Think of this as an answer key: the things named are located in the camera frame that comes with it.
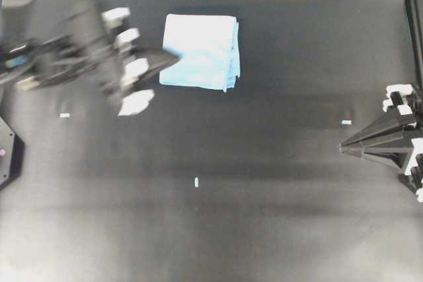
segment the black fabric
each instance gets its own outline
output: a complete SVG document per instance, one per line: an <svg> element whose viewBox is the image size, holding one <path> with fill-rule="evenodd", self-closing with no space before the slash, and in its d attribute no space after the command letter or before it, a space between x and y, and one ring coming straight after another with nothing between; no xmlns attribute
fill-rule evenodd
<svg viewBox="0 0 423 282"><path fill-rule="evenodd" d="M38 0L27 31L47 37L72 1ZM26 147L0 192L3 276L422 280L422 206L395 170L338 154L387 85L415 80L404 0L100 3L130 7L156 46L169 13L236 16L241 80L224 93L155 77L130 118L82 79L7 90L0 114Z"/></svg>

